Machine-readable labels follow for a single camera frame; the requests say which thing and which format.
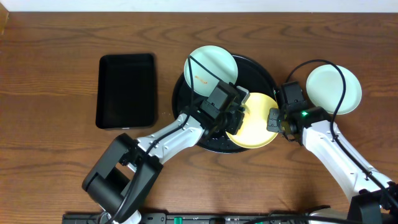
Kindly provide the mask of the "yellow plate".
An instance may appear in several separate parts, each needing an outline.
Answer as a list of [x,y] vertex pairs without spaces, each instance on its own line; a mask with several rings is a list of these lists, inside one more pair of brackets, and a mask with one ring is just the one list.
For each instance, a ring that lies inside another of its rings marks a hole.
[[278,108],[277,102],[263,93],[250,93],[243,107],[242,126],[235,135],[226,133],[229,139],[246,149],[263,147],[272,142],[277,133],[267,130],[267,119],[270,109]]

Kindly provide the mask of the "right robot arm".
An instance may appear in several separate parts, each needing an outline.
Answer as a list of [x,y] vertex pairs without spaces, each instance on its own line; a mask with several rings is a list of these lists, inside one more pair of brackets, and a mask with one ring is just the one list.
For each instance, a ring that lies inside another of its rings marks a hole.
[[313,153],[350,202],[346,219],[361,223],[397,223],[397,184],[375,169],[341,134],[320,106],[309,107],[297,82],[274,90],[267,130],[282,134]]

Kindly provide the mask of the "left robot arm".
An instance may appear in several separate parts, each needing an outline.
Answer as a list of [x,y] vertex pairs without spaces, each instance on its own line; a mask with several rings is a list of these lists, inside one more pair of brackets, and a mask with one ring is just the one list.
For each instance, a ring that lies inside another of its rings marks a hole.
[[234,107],[212,121],[195,109],[180,114],[170,125],[151,135],[117,136],[85,177],[83,190],[103,209],[108,223],[139,223],[139,207],[148,196],[164,164],[180,151],[194,146],[208,128],[237,131],[244,108]]

